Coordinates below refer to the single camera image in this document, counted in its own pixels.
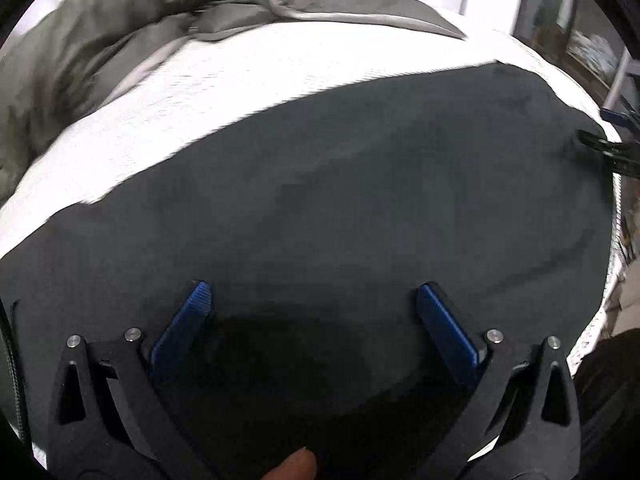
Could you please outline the person's left hand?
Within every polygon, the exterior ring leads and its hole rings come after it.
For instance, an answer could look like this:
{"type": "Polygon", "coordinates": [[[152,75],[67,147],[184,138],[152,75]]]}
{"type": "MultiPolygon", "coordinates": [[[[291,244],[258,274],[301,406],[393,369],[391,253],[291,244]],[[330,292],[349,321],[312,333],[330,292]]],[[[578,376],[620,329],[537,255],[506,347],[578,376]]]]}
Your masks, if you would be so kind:
{"type": "Polygon", "coordinates": [[[316,474],[316,456],[306,448],[300,448],[265,474],[262,480],[314,480],[316,474]]]}

